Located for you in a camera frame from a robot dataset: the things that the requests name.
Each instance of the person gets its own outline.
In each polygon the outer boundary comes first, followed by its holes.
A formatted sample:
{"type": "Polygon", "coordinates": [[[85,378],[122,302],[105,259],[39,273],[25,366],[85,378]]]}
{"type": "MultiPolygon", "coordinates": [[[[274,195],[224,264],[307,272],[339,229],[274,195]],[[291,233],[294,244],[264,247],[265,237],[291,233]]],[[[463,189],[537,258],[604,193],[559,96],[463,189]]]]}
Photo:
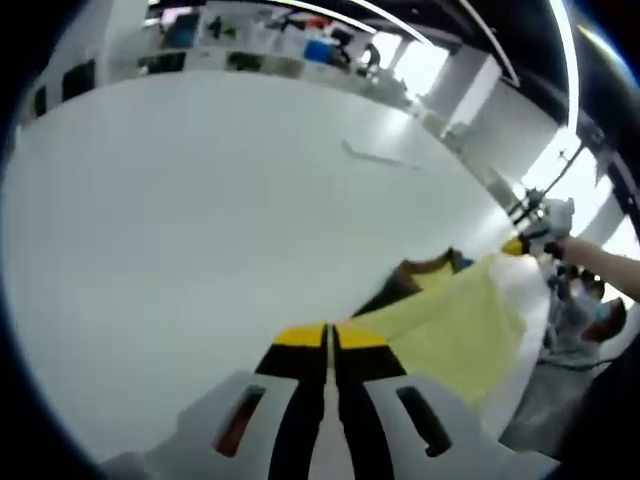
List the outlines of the person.
{"type": "Polygon", "coordinates": [[[329,59],[329,65],[332,65],[344,72],[349,72],[351,65],[351,56],[345,50],[344,45],[333,45],[331,47],[331,58],[329,59]]]}
{"type": "MultiPolygon", "coordinates": [[[[551,242],[545,251],[588,269],[603,282],[640,301],[639,261],[573,237],[551,242]]],[[[586,478],[599,471],[611,473],[612,466],[624,472],[625,466],[637,463],[638,431],[640,336],[589,387],[556,452],[562,466],[551,478],[586,478]]]]}
{"type": "Polygon", "coordinates": [[[594,280],[593,282],[586,283],[584,284],[584,288],[587,295],[594,300],[601,302],[604,298],[606,284],[602,280],[594,280]]]}

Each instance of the blue face mask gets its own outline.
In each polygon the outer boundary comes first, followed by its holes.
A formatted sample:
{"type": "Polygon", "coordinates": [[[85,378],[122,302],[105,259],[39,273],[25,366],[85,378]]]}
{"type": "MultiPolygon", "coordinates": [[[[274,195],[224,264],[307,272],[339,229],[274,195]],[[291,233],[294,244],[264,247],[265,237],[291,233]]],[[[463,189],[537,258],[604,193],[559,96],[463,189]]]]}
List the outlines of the blue face mask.
{"type": "Polygon", "coordinates": [[[595,321],[600,323],[600,322],[606,322],[607,320],[609,320],[609,317],[611,316],[611,304],[610,303],[601,303],[600,305],[598,305],[596,307],[596,312],[595,312],[595,321]]]}

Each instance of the ceiling light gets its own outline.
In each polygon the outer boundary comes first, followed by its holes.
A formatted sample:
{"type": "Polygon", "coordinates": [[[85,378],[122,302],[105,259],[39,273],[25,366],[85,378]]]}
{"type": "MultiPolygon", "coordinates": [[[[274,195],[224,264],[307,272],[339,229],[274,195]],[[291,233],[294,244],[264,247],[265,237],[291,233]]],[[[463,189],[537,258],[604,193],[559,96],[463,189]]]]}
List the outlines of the ceiling light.
{"type": "Polygon", "coordinates": [[[411,35],[416,40],[418,40],[418,41],[420,41],[422,43],[426,43],[428,45],[432,45],[432,43],[429,40],[427,40],[427,38],[424,35],[422,35],[420,32],[418,32],[415,28],[413,28],[410,25],[407,25],[402,20],[400,20],[398,17],[396,17],[395,15],[391,15],[386,10],[383,10],[382,8],[377,7],[374,4],[367,2],[366,0],[348,0],[348,1],[352,2],[352,3],[355,3],[356,5],[360,5],[361,7],[366,8],[367,10],[369,10],[369,11],[371,11],[373,13],[377,13],[382,18],[385,18],[385,19],[389,20],[394,25],[396,25],[396,26],[400,27],[401,29],[403,29],[405,32],[407,32],[409,35],[411,35]]]}
{"type": "Polygon", "coordinates": [[[569,22],[569,14],[562,0],[549,0],[553,16],[560,30],[564,59],[567,65],[567,80],[569,90],[569,116],[567,130],[575,135],[578,130],[578,114],[580,113],[580,76],[578,74],[578,56],[573,41],[573,32],[569,22]]]}
{"type": "Polygon", "coordinates": [[[476,9],[473,8],[467,0],[458,0],[458,1],[469,13],[469,15],[471,15],[471,17],[476,21],[476,23],[480,26],[480,28],[485,33],[485,35],[489,38],[489,41],[493,45],[493,48],[496,49],[496,53],[502,60],[502,63],[504,63],[504,66],[507,69],[507,72],[509,73],[509,77],[511,77],[510,83],[513,84],[515,87],[520,87],[520,79],[518,78],[518,75],[516,74],[516,71],[513,68],[513,65],[511,65],[511,61],[509,60],[509,57],[507,57],[507,54],[502,48],[502,45],[500,45],[500,42],[494,35],[495,29],[489,28],[489,25],[486,24],[484,19],[480,16],[478,12],[476,12],[476,9]]]}
{"type": "Polygon", "coordinates": [[[346,15],[342,15],[341,13],[334,12],[333,10],[318,7],[317,5],[312,5],[306,2],[299,2],[298,0],[269,0],[269,1],[273,3],[289,5],[291,7],[302,8],[304,10],[309,10],[311,12],[316,12],[326,17],[335,18],[336,20],[346,23],[347,25],[351,25],[352,27],[359,28],[360,30],[363,30],[367,33],[371,33],[371,34],[376,33],[376,29],[370,27],[369,25],[365,25],[362,22],[354,20],[353,18],[349,18],[346,15]]]}

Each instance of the blue container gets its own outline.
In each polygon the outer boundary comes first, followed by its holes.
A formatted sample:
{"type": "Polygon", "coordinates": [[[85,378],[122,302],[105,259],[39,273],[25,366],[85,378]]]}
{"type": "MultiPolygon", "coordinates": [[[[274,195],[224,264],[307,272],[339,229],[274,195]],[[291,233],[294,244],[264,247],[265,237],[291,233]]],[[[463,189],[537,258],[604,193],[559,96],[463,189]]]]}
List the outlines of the blue container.
{"type": "Polygon", "coordinates": [[[309,40],[304,49],[304,58],[311,62],[329,63],[332,46],[320,40],[309,40]]]}

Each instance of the cable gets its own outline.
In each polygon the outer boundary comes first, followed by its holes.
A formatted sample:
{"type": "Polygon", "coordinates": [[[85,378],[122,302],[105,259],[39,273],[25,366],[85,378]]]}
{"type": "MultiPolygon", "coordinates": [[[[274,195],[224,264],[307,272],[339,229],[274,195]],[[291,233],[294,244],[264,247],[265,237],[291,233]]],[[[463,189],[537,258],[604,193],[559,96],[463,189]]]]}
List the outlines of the cable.
{"type": "Polygon", "coordinates": [[[587,363],[584,365],[567,365],[567,364],[563,364],[563,363],[558,363],[558,362],[553,362],[551,360],[544,360],[544,359],[540,359],[538,360],[538,365],[546,365],[548,367],[553,367],[553,368],[559,368],[561,370],[571,370],[573,372],[587,372],[589,370],[593,370],[596,367],[599,367],[601,365],[605,365],[607,363],[611,363],[615,360],[615,358],[608,358],[606,360],[600,360],[599,362],[596,363],[587,363]]]}
{"type": "Polygon", "coordinates": [[[573,155],[573,157],[571,157],[571,160],[567,161],[567,164],[564,166],[564,168],[562,169],[562,171],[560,172],[560,174],[556,177],[556,179],[551,182],[551,185],[549,185],[544,192],[542,192],[542,195],[544,197],[547,196],[547,194],[551,191],[551,189],[553,189],[553,187],[555,187],[558,182],[560,180],[562,180],[562,178],[567,174],[567,172],[569,171],[569,169],[573,166],[573,164],[575,163],[576,159],[580,156],[580,154],[582,153],[582,151],[584,150],[584,143],[580,144],[580,148],[578,148],[578,150],[576,151],[576,153],[573,155]]]}

